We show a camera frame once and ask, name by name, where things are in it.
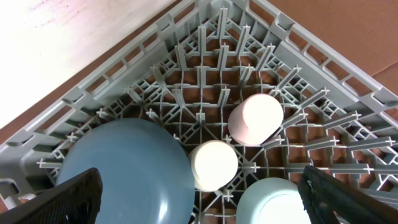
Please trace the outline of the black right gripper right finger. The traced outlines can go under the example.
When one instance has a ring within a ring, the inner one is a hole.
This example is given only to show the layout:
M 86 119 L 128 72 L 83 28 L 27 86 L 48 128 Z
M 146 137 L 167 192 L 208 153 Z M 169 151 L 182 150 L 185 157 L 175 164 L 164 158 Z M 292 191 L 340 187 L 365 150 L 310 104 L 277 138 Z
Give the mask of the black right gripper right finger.
M 297 185 L 312 223 L 397 223 L 397 194 L 356 189 L 314 166 Z

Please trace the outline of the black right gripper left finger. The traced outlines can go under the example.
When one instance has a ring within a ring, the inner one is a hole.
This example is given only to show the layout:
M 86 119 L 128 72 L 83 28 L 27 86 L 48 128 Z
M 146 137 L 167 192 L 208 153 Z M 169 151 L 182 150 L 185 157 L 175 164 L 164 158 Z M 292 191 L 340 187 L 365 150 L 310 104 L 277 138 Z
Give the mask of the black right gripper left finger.
M 1 224 L 94 223 L 102 192 L 100 172 L 92 167 L 1 214 Z

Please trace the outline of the light blue bowl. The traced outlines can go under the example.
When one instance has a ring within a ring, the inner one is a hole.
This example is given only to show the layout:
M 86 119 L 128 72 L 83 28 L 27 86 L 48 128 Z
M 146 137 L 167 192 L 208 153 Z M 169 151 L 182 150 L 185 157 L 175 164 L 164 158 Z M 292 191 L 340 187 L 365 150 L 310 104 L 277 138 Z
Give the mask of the light blue bowl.
M 237 224 L 310 224 L 297 185 L 265 178 L 250 185 L 239 200 Z

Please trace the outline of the dark blue plate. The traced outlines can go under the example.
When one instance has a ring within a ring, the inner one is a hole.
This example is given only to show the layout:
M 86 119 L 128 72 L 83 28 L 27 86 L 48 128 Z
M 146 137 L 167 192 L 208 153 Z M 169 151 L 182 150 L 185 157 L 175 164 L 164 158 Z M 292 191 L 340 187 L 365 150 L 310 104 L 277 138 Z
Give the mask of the dark blue plate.
M 190 220 L 195 200 L 190 162 L 159 125 L 125 118 L 92 129 L 66 155 L 57 183 L 92 167 L 103 182 L 97 223 Z

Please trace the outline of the pink cup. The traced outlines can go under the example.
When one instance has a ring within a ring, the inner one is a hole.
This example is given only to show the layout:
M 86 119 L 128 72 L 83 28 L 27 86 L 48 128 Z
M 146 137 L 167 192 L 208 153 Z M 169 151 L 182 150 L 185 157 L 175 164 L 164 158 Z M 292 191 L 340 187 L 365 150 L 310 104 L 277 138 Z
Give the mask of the pink cup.
M 244 146 L 258 146 L 281 126 L 284 112 L 272 96 L 258 93 L 239 104 L 229 115 L 231 137 Z

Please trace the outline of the cream white cup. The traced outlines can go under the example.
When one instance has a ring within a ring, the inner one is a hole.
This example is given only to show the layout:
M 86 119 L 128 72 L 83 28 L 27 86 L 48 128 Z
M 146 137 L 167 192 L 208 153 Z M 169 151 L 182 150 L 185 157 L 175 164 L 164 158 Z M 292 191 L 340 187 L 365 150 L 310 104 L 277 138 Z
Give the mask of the cream white cup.
M 238 157 L 226 142 L 211 140 L 194 148 L 188 156 L 195 188 L 214 192 L 228 184 L 238 170 Z

